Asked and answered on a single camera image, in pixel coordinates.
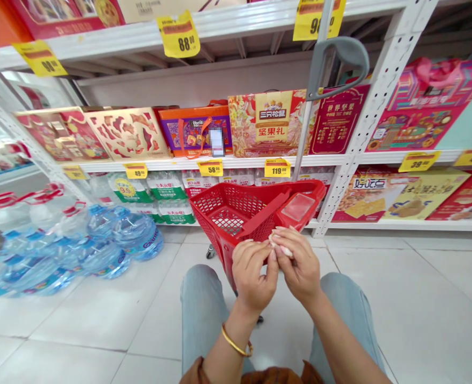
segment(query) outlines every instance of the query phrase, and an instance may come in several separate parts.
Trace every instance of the red shopping basket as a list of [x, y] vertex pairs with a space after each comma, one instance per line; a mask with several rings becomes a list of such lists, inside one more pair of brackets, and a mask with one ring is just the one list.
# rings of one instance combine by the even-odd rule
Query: red shopping basket
[[276, 226], [297, 230], [312, 219], [326, 193], [319, 180], [265, 187], [217, 184], [190, 199], [200, 226], [218, 254], [234, 291], [232, 251], [241, 241], [264, 241]]

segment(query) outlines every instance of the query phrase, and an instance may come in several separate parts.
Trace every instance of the gray basket handle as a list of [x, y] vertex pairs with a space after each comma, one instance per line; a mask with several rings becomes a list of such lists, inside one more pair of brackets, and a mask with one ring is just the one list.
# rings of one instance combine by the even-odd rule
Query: gray basket handle
[[[333, 91], [319, 93], [321, 77], [325, 69], [326, 51], [335, 48], [335, 54], [342, 63], [346, 63], [360, 69], [360, 77], [350, 84], [344, 84]], [[340, 36], [317, 42], [314, 46], [312, 64], [310, 65], [309, 85], [307, 87], [307, 101], [325, 99], [347, 89], [353, 88], [367, 77], [369, 73], [369, 55], [364, 45], [352, 37]]]

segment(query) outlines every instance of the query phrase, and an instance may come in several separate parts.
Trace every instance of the floor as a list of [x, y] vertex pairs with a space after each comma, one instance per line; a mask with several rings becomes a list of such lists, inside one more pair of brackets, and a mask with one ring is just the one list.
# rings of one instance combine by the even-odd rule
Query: floor
[[[162, 227], [167, 244], [120, 278], [76, 280], [47, 298], [0, 298], [0, 383], [177, 383], [181, 377], [180, 286], [207, 260], [198, 227]], [[322, 274], [340, 271], [366, 293], [378, 343], [395, 383], [472, 383], [472, 234], [332, 230], [310, 238]], [[300, 373], [312, 322], [283, 275], [252, 334], [256, 369]]]

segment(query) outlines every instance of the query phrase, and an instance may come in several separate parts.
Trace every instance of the gold bracelet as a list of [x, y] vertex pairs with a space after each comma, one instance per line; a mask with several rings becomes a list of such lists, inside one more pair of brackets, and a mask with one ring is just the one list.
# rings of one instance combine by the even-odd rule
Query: gold bracelet
[[221, 333], [223, 333], [223, 336], [225, 337], [225, 340], [227, 340], [227, 342], [232, 345], [232, 347], [243, 357], [250, 357], [252, 356], [253, 354], [253, 346], [252, 346], [252, 343], [250, 343], [250, 340], [248, 341], [248, 347], [250, 348], [250, 352], [246, 353], [245, 351], [243, 351], [242, 349], [240, 349], [240, 347], [238, 347], [236, 345], [236, 343], [234, 343], [230, 337], [227, 335], [227, 332], [225, 331], [225, 323], [222, 323], [221, 324]]

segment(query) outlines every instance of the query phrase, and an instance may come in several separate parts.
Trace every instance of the jeans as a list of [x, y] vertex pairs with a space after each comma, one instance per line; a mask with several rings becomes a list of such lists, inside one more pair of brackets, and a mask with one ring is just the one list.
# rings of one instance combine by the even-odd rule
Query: jeans
[[[374, 334], [371, 308], [364, 292], [348, 276], [340, 273], [323, 276], [321, 288], [358, 342], [385, 371]], [[220, 335], [221, 324], [229, 317], [229, 310], [216, 272], [203, 264], [195, 265], [186, 273], [182, 281], [181, 301], [184, 374], [199, 356], [207, 356]], [[335, 383], [315, 327], [309, 361], [326, 384]], [[253, 371], [252, 363], [245, 358], [243, 374]]]

